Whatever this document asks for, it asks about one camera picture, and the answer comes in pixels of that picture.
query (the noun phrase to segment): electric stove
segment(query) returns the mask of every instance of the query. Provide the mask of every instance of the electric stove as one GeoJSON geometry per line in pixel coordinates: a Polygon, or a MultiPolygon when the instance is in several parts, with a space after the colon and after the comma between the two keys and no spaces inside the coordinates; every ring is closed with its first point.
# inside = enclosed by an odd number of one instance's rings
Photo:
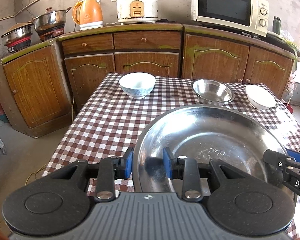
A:
{"type": "Polygon", "coordinates": [[[8,44],[7,47],[8,47],[8,52],[13,53],[22,50],[24,48],[27,48],[30,45],[31,45],[31,36],[28,36],[8,44]]]}
{"type": "Polygon", "coordinates": [[[42,32],[37,31],[40,41],[46,41],[55,37],[58,37],[65,33],[65,25],[55,26],[53,28],[46,29],[42,32]]]}

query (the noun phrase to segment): microwave window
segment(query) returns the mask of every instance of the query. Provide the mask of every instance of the microwave window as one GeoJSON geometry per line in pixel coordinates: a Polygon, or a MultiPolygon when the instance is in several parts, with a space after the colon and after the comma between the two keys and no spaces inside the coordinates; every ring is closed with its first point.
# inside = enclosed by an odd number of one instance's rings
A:
{"type": "Polygon", "coordinates": [[[198,16],[250,26],[251,0],[198,0],[198,16]]]}

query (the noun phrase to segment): microwave oven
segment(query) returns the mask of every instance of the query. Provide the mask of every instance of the microwave oven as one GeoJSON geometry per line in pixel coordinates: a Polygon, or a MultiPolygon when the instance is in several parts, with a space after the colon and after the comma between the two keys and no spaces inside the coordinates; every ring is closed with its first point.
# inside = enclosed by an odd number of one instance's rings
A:
{"type": "Polygon", "coordinates": [[[266,36],[269,3],[266,0],[191,0],[191,19],[266,36]]]}

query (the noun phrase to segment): metal tray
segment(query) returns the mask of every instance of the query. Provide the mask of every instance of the metal tray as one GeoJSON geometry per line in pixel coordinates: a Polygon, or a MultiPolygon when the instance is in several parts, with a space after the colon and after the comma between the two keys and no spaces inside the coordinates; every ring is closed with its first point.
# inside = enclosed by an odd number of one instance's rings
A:
{"type": "MultiPolygon", "coordinates": [[[[282,144],[263,125],[237,111],[218,106],[182,106],[156,117],[138,138],[133,155],[132,179],[137,192],[181,192],[180,180],[168,180],[162,148],[175,156],[194,157],[199,163],[221,159],[242,171],[282,188],[282,173],[263,161],[270,149],[287,155],[282,144]]],[[[202,179],[205,195],[210,195],[202,179]]]]}

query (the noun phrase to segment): blue and white bowl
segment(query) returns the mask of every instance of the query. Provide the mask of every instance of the blue and white bowl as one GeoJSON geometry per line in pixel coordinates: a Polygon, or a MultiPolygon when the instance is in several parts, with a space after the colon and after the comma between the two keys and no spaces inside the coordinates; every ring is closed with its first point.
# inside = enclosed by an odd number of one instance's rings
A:
{"type": "Polygon", "coordinates": [[[120,78],[119,84],[128,96],[141,99],[153,90],[155,77],[148,73],[135,72],[120,78]]]}

